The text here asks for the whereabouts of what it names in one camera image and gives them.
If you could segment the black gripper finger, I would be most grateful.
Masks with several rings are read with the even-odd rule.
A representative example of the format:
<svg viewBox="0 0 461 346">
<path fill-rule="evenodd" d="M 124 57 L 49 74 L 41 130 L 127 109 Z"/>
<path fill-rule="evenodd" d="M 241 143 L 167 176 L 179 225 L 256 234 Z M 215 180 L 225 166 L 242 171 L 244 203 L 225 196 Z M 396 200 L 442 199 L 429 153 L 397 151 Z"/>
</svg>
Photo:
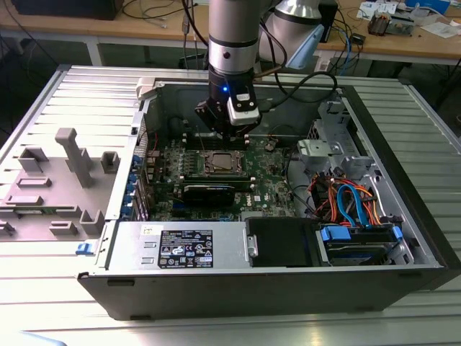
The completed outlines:
<svg viewBox="0 0 461 346">
<path fill-rule="evenodd" d="M 195 112 L 203 123 L 214 133 L 217 133 L 224 143 L 231 141 L 231 124 L 227 110 L 219 102 L 200 102 Z"/>
<path fill-rule="evenodd" d="M 249 133 L 258 126 L 259 123 L 238 126 L 236 129 L 236 140 L 244 143 L 249 138 Z"/>
</svg>

